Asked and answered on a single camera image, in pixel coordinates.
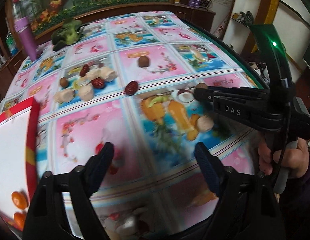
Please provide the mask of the right hand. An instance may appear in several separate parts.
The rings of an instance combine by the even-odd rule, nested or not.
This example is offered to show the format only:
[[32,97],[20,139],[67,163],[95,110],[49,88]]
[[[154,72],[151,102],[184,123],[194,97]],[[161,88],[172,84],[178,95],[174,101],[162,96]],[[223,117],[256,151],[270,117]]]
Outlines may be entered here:
[[[267,176],[270,175],[273,171],[272,161],[278,163],[281,152],[271,153],[264,137],[262,137],[259,142],[258,154],[260,171]],[[297,148],[285,150],[281,165],[291,170],[292,177],[301,178],[308,169],[309,158],[307,143],[304,139],[299,138]]]

